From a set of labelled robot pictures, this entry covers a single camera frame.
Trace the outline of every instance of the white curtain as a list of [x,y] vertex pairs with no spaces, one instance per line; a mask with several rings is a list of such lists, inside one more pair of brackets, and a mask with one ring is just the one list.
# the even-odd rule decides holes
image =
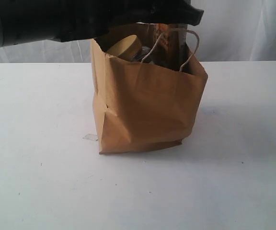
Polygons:
[[[205,10],[190,27],[201,37],[200,61],[276,60],[276,0],[192,0]],[[188,36],[190,47],[195,39]],[[41,41],[0,48],[0,62],[89,62],[89,42]]]

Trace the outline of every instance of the white fabric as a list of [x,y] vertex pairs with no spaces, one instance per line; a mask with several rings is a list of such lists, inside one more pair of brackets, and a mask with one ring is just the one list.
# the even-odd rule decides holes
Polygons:
[[[192,0],[204,9],[201,61],[276,60],[276,0]],[[188,36],[190,46],[195,38]],[[0,62],[89,62],[89,41],[42,41],[0,48]]]

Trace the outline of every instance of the wooden lid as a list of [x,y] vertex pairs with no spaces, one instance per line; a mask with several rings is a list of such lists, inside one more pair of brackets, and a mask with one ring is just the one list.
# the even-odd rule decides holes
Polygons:
[[136,35],[131,35],[114,44],[107,54],[130,61],[141,49],[142,44],[139,38]]

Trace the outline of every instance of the brown paper bag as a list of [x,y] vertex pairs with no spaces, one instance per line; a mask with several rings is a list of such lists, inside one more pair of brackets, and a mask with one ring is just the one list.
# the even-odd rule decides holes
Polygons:
[[93,112],[100,153],[169,148],[180,145],[192,132],[207,81],[194,56],[186,72],[177,72],[105,53],[129,35],[137,35],[144,46],[152,47],[153,32],[147,24],[124,25],[91,41]]

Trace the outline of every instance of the round lid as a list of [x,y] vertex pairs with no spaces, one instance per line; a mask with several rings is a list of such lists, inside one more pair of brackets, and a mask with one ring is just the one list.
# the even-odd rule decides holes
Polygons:
[[126,61],[130,61],[142,48],[141,41],[136,35],[123,38],[114,44],[107,54],[116,56]]

